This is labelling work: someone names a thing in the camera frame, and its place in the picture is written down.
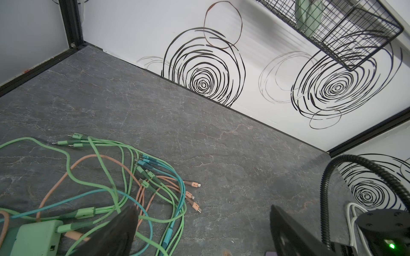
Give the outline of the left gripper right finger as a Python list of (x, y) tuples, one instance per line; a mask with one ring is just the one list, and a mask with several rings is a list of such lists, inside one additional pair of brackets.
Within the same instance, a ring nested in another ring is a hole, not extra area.
[(279, 256), (334, 256), (322, 244), (282, 208), (272, 205), (270, 230), (277, 255)]

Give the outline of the light green charger plug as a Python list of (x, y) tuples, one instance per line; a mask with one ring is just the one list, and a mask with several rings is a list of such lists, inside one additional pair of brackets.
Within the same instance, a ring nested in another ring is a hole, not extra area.
[(25, 224), (11, 228), (1, 246), (2, 256), (55, 256), (61, 234), (57, 228), (60, 220)]

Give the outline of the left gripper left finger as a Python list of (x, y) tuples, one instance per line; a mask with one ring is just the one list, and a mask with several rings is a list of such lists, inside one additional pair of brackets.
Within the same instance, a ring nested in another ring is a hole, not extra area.
[(128, 256), (138, 224), (135, 206), (127, 206), (89, 241), (81, 245), (73, 256)]

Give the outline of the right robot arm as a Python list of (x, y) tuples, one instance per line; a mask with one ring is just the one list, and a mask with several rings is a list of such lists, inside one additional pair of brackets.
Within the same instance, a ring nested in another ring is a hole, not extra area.
[(351, 242), (355, 242), (350, 219), (351, 207), (366, 210), (410, 208), (410, 160), (384, 154), (340, 155), (326, 166), (320, 184), (321, 241), (331, 248), (329, 226), (328, 190), (332, 173), (340, 168), (340, 174), (351, 190), (357, 204), (347, 205), (347, 220)]

